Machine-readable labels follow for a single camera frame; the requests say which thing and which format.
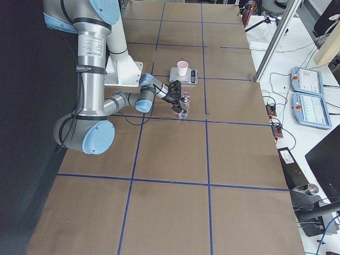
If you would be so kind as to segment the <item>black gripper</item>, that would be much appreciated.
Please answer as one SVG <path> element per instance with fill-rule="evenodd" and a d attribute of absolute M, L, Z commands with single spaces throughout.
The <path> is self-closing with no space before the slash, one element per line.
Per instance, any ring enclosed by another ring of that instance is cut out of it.
<path fill-rule="evenodd" d="M 172 82 L 169 87 L 167 87 L 167 91 L 163 89 L 163 92 L 165 93 L 165 96 L 162 98 L 162 100 L 166 101 L 167 103 L 171 103 L 173 105 L 173 111 L 176 113 L 186 112 L 180 103 L 181 82 L 179 80 Z"/>

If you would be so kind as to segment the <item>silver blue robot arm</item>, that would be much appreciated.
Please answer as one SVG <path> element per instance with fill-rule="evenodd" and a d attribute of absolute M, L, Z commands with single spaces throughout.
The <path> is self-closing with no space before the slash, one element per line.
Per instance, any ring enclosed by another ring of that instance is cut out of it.
<path fill-rule="evenodd" d="M 78 37 L 76 107 L 54 126 L 61 147 L 104 153 L 115 137 L 108 117 L 125 107 L 147 113 L 157 97 L 183 112 L 181 83 L 143 73 L 129 55 L 118 1 L 44 1 L 44 18 L 49 28 Z"/>

